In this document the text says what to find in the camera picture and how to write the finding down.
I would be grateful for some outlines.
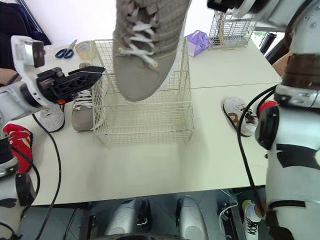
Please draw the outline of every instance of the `white wall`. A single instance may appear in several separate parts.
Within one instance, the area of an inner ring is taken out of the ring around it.
[[[116,0],[25,0],[36,21],[54,45],[110,39],[116,25]],[[213,10],[207,0],[191,3],[185,34],[209,33]]]

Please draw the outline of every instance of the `red shoe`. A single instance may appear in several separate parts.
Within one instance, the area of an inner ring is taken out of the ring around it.
[[[16,124],[7,124],[4,126],[3,131],[9,134],[9,143],[14,146],[17,150],[21,151],[30,161],[33,162],[32,157],[32,143],[33,143],[33,134],[28,129],[16,125]],[[12,149],[12,154],[18,159],[19,168],[18,173],[26,173],[30,170],[31,165],[23,156],[18,154],[15,150]]]

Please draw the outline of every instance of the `wire rack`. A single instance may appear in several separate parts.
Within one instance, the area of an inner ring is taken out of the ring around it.
[[[92,64],[104,66],[92,88],[95,135],[108,148],[141,143],[187,143],[194,131],[188,49],[165,87],[151,97],[127,101],[119,92],[113,66],[113,40],[94,40]]]
[[[232,11],[226,13],[215,11],[208,49],[247,47],[255,27],[256,21],[251,14],[235,18],[232,16]]]

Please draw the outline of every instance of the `purple plastic bag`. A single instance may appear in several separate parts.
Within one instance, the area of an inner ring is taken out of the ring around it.
[[[196,30],[194,33],[186,36],[186,39],[188,40],[189,55],[192,57],[197,56],[209,47],[208,35],[203,31]]]

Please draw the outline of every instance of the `blue scissors handle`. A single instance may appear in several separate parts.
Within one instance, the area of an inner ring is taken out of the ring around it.
[[[65,53],[63,54],[63,57],[64,57],[65,59],[69,59],[69,58],[71,58],[73,55],[74,55],[74,51],[73,51],[72,49],[67,49],[67,50],[65,51]]]
[[[65,58],[65,59],[69,59],[71,58],[72,56],[74,55],[74,51],[72,49],[61,49],[60,51],[58,51],[56,54],[55,54],[55,57],[57,59],[62,59],[62,58]]]

